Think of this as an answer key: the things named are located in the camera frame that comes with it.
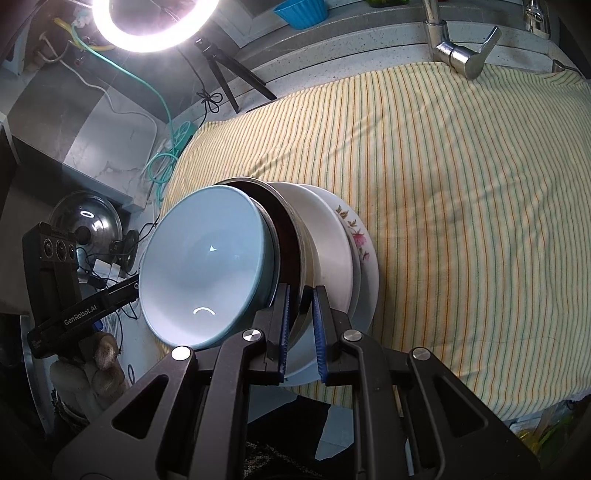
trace silver screw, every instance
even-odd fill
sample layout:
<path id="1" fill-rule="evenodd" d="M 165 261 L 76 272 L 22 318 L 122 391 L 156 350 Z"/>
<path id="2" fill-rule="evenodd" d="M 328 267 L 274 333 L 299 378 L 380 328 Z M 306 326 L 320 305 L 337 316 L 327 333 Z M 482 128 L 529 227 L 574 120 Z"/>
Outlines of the silver screw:
<path id="1" fill-rule="evenodd" d="M 191 349 L 188 346 L 178 346 L 172 351 L 175 360 L 183 361 L 191 356 Z"/>
<path id="2" fill-rule="evenodd" d="M 413 357 L 417 360 L 429 360 L 431 352 L 422 346 L 413 350 Z"/>
<path id="3" fill-rule="evenodd" d="M 259 338 L 261 338 L 261 336 L 262 333 L 256 328 L 245 330 L 242 334 L 242 338 L 244 338 L 247 342 L 256 342 Z"/>
<path id="4" fill-rule="evenodd" d="M 347 330 L 343 334 L 343 338 L 348 342 L 359 342 L 363 334 L 358 330 Z"/>

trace pot lid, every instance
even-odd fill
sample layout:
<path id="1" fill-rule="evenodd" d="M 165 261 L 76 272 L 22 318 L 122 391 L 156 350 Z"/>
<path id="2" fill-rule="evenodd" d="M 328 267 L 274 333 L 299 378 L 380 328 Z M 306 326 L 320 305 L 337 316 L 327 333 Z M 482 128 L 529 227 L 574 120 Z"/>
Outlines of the pot lid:
<path id="1" fill-rule="evenodd" d="M 91 270 L 97 258 L 112 262 L 109 246 L 123 237 L 115 208 L 108 200 L 90 192 L 74 192 L 62 198 L 53 209 L 49 223 L 76 234 L 76 254 L 81 267 L 78 277 L 82 282 L 87 281 L 84 270 Z"/>

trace tripod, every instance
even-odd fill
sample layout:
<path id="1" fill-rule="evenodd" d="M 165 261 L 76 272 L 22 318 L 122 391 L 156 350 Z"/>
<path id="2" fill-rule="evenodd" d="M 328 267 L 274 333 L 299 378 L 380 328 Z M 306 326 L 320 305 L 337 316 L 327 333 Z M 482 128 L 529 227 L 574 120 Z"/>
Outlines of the tripod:
<path id="1" fill-rule="evenodd" d="M 239 61 L 229 57 L 226 55 L 222 50 L 220 50 L 216 45 L 211 43 L 209 40 L 205 38 L 199 38 L 195 42 L 195 45 L 201 50 L 209 68 L 211 69 L 212 73 L 215 75 L 215 78 L 219 82 L 222 90 L 228 97 L 228 100 L 232 104 L 234 111 L 236 113 L 239 112 L 238 103 L 230 90 L 230 86 L 228 85 L 226 79 L 222 75 L 222 71 L 220 67 L 217 65 L 221 63 L 224 65 L 228 70 L 236 74 L 236 76 L 240 77 L 242 80 L 247 82 L 249 85 L 252 85 L 256 90 L 261 92 L 265 97 L 269 100 L 277 100 L 277 97 L 273 95 L 273 93 L 265 87 L 265 82 L 263 82 L 259 77 L 257 77 L 254 73 L 248 70 L 242 63 Z"/>

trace stack of dishes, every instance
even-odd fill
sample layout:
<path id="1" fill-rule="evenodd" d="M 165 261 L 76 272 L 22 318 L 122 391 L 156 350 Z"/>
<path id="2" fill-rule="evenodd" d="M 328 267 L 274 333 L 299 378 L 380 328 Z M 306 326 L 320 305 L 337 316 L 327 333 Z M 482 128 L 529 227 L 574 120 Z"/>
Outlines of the stack of dishes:
<path id="1" fill-rule="evenodd" d="M 278 283 L 299 304 L 324 285 L 332 308 L 366 332 L 378 300 L 378 264 L 354 210 L 311 185 L 238 177 L 198 190 L 156 228 L 139 275 L 146 321 L 171 346 L 206 348 L 247 328 Z M 285 385 L 317 380 L 308 312 L 290 319 Z"/>

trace pink flower pattern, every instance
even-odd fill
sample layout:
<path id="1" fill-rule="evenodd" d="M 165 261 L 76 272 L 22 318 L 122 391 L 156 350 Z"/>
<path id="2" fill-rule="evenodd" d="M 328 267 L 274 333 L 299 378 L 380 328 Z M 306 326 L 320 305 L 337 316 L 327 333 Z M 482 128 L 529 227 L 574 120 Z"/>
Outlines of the pink flower pattern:
<path id="1" fill-rule="evenodd" d="M 349 216 L 349 211 L 344 210 L 340 205 L 336 209 L 336 213 L 340 215 L 340 217 L 347 222 L 349 229 L 351 230 L 351 234 L 353 235 L 353 240 L 355 241 L 355 246 L 359 251 L 359 260 L 361 263 L 367 262 L 369 260 L 369 252 L 366 251 L 363 246 L 367 243 L 367 238 L 365 238 L 366 232 L 362 232 L 361 228 L 357 225 L 357 220 L 353 220 L 352 222 L 347 220 Z"/>

